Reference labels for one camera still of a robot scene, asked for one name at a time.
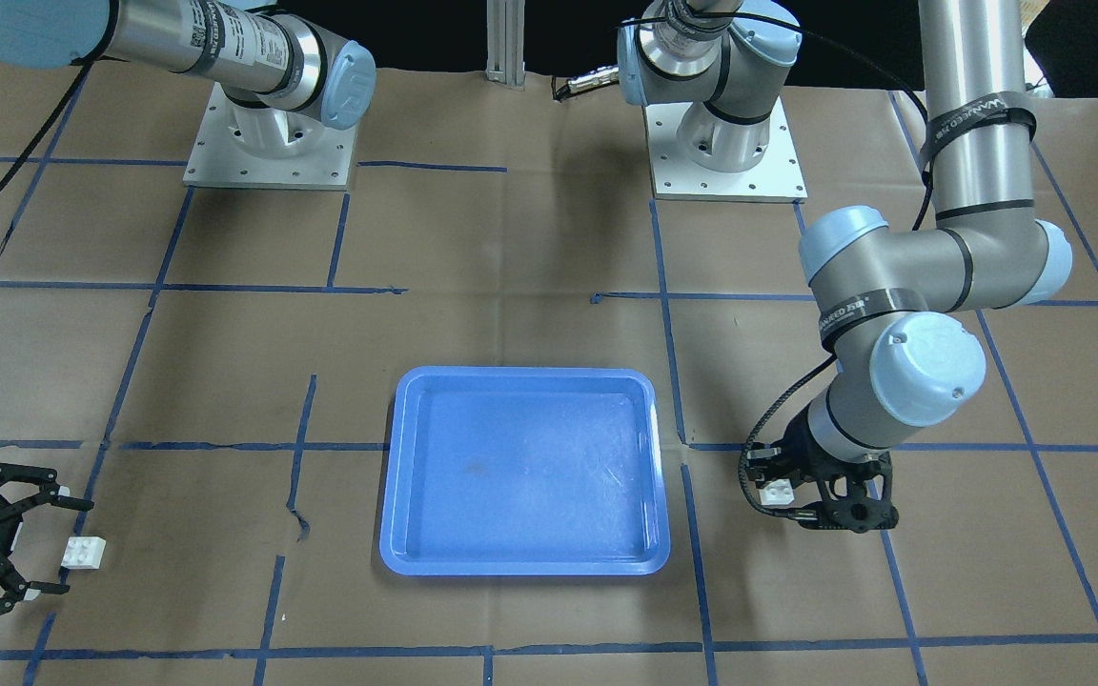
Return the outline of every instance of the white lego brick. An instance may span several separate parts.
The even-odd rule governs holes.
[[[96,536],[70,536],[61,565],[66,569],[100,569],[104,558],[104,539]]]
[[[762,492],[762,505],[789,505],[794,503],[794,487],[787,479],[778,479],[766,483]]]

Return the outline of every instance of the black cable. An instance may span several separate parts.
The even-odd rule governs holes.
[[[32,136],[32,139],[27,142],[27,147],[23,148],[23,153],[16,157],[16,161],[14,161],[11,169],[8,170],[8,173],[3,176],[3,181],[0,181],[0,192],[3,192],[3,188],[8,187],[14,176],[19,173],[19,170],[23,169],[23,166],[27,162],[27,157],[30,157],[33,150],[35,150],[36,145],[40,145],[42,139],[45,138],[45,134],[48,134],[48,130],[54,128],[54,123],[56,123],[57,119],[61,116],[61,112],[65,112],[66,105],[70,104],[70,99],[75,97],[75,92],[78,92],[79,87],[83,86],[83,81],[86,81],[92,64],[94,64],[94,61],[88,61],[88,64],[79,67],[79,74],[75,77],[75,81],[70,82],[70,86],[66,89],[65,94],[61,94],[61,100],[58,101],[54,111],[48,114],[48,119],[45,120],[45,123],[43,123],[42,126],[40,126],[40,131],[36,132],[36,135]]]
[[[910,103],[914,104],[914,108],[918,109],[918,113],[922,116],[922,122],[929,122],[929,113],[927,112],[927,105],[923,104],[920,98],[918,98],[918,94],[916,94],[916,92],[911,90],[909,83],[906,83],[906,79],[903,79],[897,75],[894,75],[893,72],[890,72],[890,70],[885,69],[884,67],[877,65],[875,60],[872,60],[871,57],[867,57],[866,55],[863,55],[862,53],[854,50],[853,47],[850,47],[844,43],[838,42],[838,40],[829,38],[827,35],[816,33],[815,31],[811,30],[806,30],[806,27],[803,27],[800,25],[794,25],[793,23],[782,21],[782,19],[778,18],[763,16],[763,14],[753,14],[748,12],[703,12],[693,14],[693,16],[698,19],[718,19],[718,18],[753,19],[754,21],[765,22],[768,23],[768,25],[782,26],[784,27],[784,30],[789,30],[798,34],[803,34],[807,36],[807,38],[818,40],[819,43],[824,43],[829,47],[836,48],[836,50],[843,53],[851,58],[854,58],[854,60],[859,61],[859,64],[869,67],[869,69],[875,70],[876,74],[879,74],[883,78],[888,79],[889,82],[893,82],[894,86],[896,86],[897,88],[899,88],[901,92],[904,92],[904,95],[906,95],[906,98],[909,99]],[[661,23],[666,21],[668,18],[627,19],[626,21],[619,23],[619,25],[621,26],[648,25],[648,23]],[[931,203],[931,196],[933,195],[934,184],[931,181],[931,175],[929,175],[929,164],[927,168],[922,170],[922,185],[925,187],[925,190],[927,190],[927,192],[925,192],[925,194],[922,195],[922,205],[921,209],[918,210],[918,218],[916,218],[916,221],[914,222],[914,226],[910,230],[918,230],[919,228],[921,228],[922,221],[925,217],[927,217],[927,211],[929,210],[929,203]]]
[[[787,390],[783,391],[782,394],[778,395],[778,398],[774,401],[774,404],[771,404],[770,407],[765,409],[765,414],[762,414],[762,418],[758,420],[757,425],[753,426],[753,429],[748,434],[748,438],[744,440],[743,449],[740,449],[740,460],[738,460],[736,464],[737,477],[740,479],[740,491],[744,492],[744,498],[748,501],[748,504],[751,505],[754,510],[765,514],[765,516],[794,518],[802,508],[783,508],[775,510],[766,508],[765,505],[757,502],[757,498],[753,496],[753,491],[751,491],[748,483],[747,469],[749,454],[757,447],[757,438],[760,434],[762,434],[762,429],[765,429],[765,425],[769,424],[770,418],[774,417],[775,413],[782,408],[782,405],[791,398],[791,395],[796,394],[800,387],[810,383],[811,379],[818,378],[821,372],[828,369],[832,363],[836,363],[836,355],[828,356],[827,360],[822,361],[822,363],[816,364],[814,369],[811,369],[808,373],[803,374],[798,381],[792,383]]]

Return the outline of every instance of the blue plastic tray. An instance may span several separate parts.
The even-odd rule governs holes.
[[[634,370],[418,368],[396,387],[379,552],[397,574],[651,574],[654,390]]]

